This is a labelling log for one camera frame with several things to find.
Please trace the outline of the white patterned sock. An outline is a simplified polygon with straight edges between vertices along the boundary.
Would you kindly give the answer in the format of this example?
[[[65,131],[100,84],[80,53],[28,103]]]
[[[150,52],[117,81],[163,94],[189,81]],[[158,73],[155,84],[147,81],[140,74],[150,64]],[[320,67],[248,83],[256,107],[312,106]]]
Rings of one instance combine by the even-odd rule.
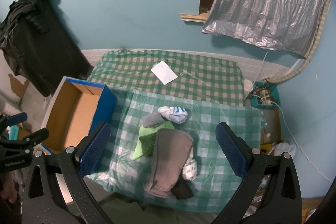
[[[182,177],[185,180],[194,181],[198,174],[197,162],[194,159],[193,148],[190,149],[187,161],[182,169]]]

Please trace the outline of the light green cloth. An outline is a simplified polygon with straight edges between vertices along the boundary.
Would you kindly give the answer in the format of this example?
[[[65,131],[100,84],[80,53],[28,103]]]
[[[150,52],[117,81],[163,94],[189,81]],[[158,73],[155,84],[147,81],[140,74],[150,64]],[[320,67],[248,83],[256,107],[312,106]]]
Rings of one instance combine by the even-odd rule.
[[[139,159],[142,156],[151,157],[153,155],[156,133],[163,128],[174,129],[174,126],[170,121],[164,121],[163,124],[155,128],[145,128],[143,126],[139,128],[138,140],[132,160]]]

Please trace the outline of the dark green sparkly scrub cloth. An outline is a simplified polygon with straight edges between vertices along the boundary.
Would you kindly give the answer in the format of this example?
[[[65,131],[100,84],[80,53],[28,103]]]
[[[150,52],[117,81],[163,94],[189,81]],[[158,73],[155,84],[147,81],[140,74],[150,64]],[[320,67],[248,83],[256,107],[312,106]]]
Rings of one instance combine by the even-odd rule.
[[[141,142],[142,154],[144,157],[153,156],[155,139],[156,139],[156,133],[139,137],[139,141]]]

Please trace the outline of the grey fleece towel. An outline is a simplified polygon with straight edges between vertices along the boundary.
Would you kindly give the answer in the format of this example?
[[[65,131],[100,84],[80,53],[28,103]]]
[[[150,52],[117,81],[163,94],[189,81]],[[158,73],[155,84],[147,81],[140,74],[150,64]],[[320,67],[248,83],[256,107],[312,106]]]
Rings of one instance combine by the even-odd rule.
[[[192,147],[190,134],[177,129],[158,130],[151,159],[151,174],[143,185],[144,190],[157,197],[171,197],[171,189],[178,181]]]

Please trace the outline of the black sock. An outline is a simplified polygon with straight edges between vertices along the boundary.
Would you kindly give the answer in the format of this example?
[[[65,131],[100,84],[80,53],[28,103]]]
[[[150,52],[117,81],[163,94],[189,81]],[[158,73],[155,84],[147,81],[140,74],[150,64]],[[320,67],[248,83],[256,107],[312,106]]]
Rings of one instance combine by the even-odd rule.
[[[179,179],[171,189],[173,196],[177,200],[186,200],[194,196],[191,188],[184,178]]]

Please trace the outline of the white blue striped sock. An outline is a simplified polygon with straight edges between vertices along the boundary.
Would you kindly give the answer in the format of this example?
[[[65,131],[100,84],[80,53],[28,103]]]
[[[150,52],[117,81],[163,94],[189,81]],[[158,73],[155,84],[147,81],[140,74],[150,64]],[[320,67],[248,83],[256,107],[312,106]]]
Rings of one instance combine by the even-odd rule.
[[[176,124],[182,124],[187,121],[188,118],[188,113],[186,109],[182,107],[162,106],[158,109],[158,112],[163,118]]]

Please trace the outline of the grey sock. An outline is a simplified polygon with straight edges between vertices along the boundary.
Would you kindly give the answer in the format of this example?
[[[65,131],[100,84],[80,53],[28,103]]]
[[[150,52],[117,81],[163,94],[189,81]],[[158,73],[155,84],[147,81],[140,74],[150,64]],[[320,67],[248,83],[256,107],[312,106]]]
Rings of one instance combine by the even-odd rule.
[[[144,128],[156,128],[164,122],[165,120],[159,113],[150,113],[142,118],[142,126]]]

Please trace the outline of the teal cardboard packet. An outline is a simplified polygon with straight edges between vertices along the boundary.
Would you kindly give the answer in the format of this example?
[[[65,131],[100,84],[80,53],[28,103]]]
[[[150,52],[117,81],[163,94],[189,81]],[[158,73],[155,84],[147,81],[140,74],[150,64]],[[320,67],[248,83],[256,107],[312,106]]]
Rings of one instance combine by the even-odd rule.
[[[18,140],[19,126],[14,125],[10,127],[9,140]]]

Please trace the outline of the white plastic bag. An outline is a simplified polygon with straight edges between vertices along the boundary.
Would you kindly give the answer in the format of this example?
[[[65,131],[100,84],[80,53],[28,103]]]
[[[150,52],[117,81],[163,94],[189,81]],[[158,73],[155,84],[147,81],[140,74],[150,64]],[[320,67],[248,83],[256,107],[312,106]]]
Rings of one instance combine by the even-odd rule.
[[[281,156],[282,153],[284,153],[284,152],[287,152],[291,155],[291,157],[294,157],[295,152],[296,152],[296,145],[282,142],[282,143],[278,143],[274,146],[274,155],[275,156]]]

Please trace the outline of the blue cardboard box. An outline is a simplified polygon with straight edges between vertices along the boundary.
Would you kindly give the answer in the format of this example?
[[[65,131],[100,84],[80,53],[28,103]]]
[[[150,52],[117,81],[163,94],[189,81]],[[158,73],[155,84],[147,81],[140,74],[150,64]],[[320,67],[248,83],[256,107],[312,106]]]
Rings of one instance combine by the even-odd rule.
[[[51,154],[77,146],[100,122],[110,123],[117,97],[106,84],[63,77],[42,122],[49,137],[42,146]]]

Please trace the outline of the teal crate with power strip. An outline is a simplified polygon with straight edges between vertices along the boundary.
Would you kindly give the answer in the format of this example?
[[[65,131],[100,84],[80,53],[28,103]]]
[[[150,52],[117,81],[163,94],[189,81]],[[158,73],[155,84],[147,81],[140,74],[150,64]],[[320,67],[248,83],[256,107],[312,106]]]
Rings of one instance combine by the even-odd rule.
[[[249,98],[251,107],[260,110],[274,110],[281,106],[277,84],[255,82]]]

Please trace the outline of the white cup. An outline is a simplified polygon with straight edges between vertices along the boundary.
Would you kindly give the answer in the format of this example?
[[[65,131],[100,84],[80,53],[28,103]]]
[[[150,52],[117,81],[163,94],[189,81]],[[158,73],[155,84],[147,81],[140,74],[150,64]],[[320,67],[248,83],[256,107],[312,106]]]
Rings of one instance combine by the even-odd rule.
[[[254,84],[252,81],[244,79],[243,88],[244,88],[244,100],[245,100],[248,97],[248,95],[253,91]]]

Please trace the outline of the green beige checkered bed cover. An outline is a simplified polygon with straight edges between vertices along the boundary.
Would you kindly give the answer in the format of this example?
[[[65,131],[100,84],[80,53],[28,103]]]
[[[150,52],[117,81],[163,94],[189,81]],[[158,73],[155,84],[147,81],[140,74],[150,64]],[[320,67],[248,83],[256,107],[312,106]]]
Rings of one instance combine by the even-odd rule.
[[[163,84],[151,71],[165,62],[177,79]],[[102,55],[89,81],[197,101],[243,106],[243,75],[236,62],[160,50],[116,50]]]

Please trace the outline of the white paper sheet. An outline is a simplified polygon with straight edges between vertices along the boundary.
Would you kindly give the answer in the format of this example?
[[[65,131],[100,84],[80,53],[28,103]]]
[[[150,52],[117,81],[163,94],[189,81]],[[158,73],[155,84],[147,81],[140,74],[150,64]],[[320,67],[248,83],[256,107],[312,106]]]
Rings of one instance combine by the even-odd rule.
[[[178,78],[178,76],[173,72],[173,70],[164,61],[160,61],[158,64],[152,67],[151,72],[164,85],[167,85],[168,83]]]

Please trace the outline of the wooden window ledge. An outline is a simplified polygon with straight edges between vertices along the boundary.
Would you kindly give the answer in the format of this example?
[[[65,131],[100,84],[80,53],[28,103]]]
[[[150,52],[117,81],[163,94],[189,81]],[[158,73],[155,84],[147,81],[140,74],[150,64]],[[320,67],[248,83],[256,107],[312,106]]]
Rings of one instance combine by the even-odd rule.
[[[185,22],[205,23],[209,17],[209,12],[203,12],[199,15],[181,14],[181,20]]]

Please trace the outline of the silver foil curtain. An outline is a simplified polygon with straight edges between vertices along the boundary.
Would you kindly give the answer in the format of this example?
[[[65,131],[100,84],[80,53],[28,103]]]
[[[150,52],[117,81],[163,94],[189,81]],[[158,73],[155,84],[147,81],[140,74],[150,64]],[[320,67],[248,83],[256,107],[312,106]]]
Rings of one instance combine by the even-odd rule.
[[[214,0],[203,33],[307,57],[326,0]]]

